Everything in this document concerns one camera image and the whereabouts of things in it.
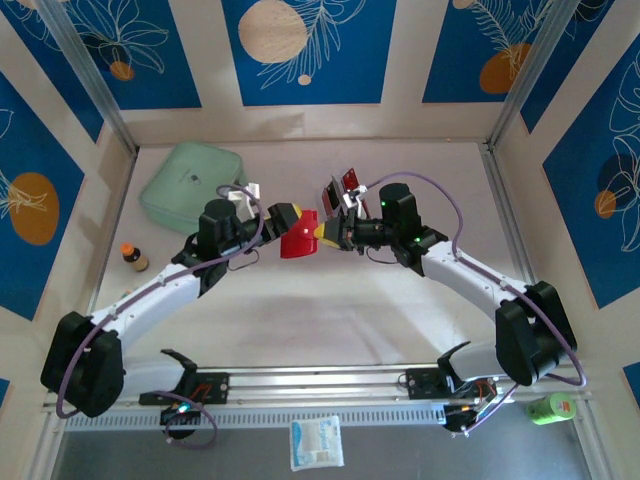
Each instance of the mint green pouch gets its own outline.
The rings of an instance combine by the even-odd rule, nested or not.
[[[154,222],[190,235],[198,231],[204,206],[224,184],[247,185],[242,158],[211,145],[177,145],[140,194],[140,205]]]

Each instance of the white line drawing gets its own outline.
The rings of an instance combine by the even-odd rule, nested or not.
[[[11,119],[14,112],[7,109],[0,109],[0,140],[5,136],[11,127]],[[21,207],[35,208],[42,212],[47,211],[47,207],[42,205],[47,194],[29,195],[19,188],[14,187],[9,179],[0,170],[0,219],[3,219],[13,209],[19,212]]]
[[[347,10],[347,6],[355,5],[355,1],[358,2],[355,8]],[[262,10],[279,13],[279,17],[272,16],[270,20],[266,20],[274,22],[273,28],[285,30],[282,27],[288,26],[289,29],[297,28],[296,31],[299,32],[296,35],[289,35],[289,38],[283,38],[279,42],[280,45],[276,43],[271,45],[275,49],[272,52],[274,59],[280,61],[262,62],[263,69],[258,76],[265,77],[265,80],[260,89],[264,90],[282,79],[286,79],[287,83],[297,79],[300,85],[309,85],[323,63],[331,60],[332,50],[340,51],[341,39],[338,27],[357,16],[364,8],[366,1],[292,0],[290,4],[284,0],[260,0],[255,3],[240,20],[239,30],[242,29],[243,22],[249,23],[253,20],[250,18],[252,14],[257,16],[261,13],[259,10]],[[243,46],[247,50],[248,45],[243,44]],[[282,60],[281,57],[277,58],[278,54],[288,58]]]
[[[622,213],[620,251],[629,253],[640,247],[640,52],[618,87],[609,130],[615,134],[612,144],[618,171],[596,197],[595,208],[602,218]]]
[[[18,0],[3,1],[29,34],[59,51],[36,10]],[[69,0],[62,5],[94,60],[102,59],[116,78],[131,80],[133,64],[164,73],[164,61],[153,47],[165,43],[169,31],[139,20],[138,0]]]
[[[516,15],[511,0],[453,0],[454,7],[468,9],[476,16],[480,32],[489,37],[494,50],[509,60],[509,76],[515,79],[524,62],[525,44],[542,26],[556,0],[529,0],[524,12]],[[578,22],[595,22],[610,0],[581,2],[565,33],[575,39]]]

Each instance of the table surface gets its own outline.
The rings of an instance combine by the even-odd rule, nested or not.
[[[450,190],[465,215],[460,245],[489,266],[515,276],[507,241],[475,143],[426,141],[308,141],[228,144],[262,202],[318,208],[331,174],[354,167],[361,182],[409,170]],[[138,204],[140,192],[171,151],[142,148],[115,232],[97,308],[141,286],[179,252],[182,234],[154,224]],[[416,179],[424,224],[450,237],[457,220],[446,199]],[[379,215],[377,192],[369,204]],[[150,260],[135,273],[119,245],[131,242]],[[207,295],[146,334],[130,354],[173,348],[202,366],[346,365],[431,362],[466,341],[492,340],[493,324],[465,299],[399,265],[378,265],[355,252],[319,245],[316,255],[282,260],[279,242],[260,249],[257,265],[229,272]],[[390,252],[377,252],[392,259]],[[232,261],[238,266],[247,258]]]

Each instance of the beige circle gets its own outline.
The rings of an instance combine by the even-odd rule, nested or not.
[[[36,6],[33,4],[33,0],[16,0],[18,3],[24,5],[27,8],[30,8],[31,10],[35,10]],[[69,0],[58,0],[60,3],[62,2],[68,2]]]
[[[471,5],[476,3],[476,0],[451,0],[451,3],[453,3],[453,6],[457,9],[462,10],[463,8],[469,8]]]
[[[240,43],[251,58],[281,63],[298,55],[307,44],[302,17],[282,0],[260,0],[240,19]]]
[[[309,75],[300,75],[298,77],[298,83],[303,87],[306,87],[311,83],[311,77]]]

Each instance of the orange bottle cap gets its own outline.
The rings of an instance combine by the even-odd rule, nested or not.
[[[130,243],[123,243],[120,245],[120,251],[123,255],[132,255],[134,247]]]

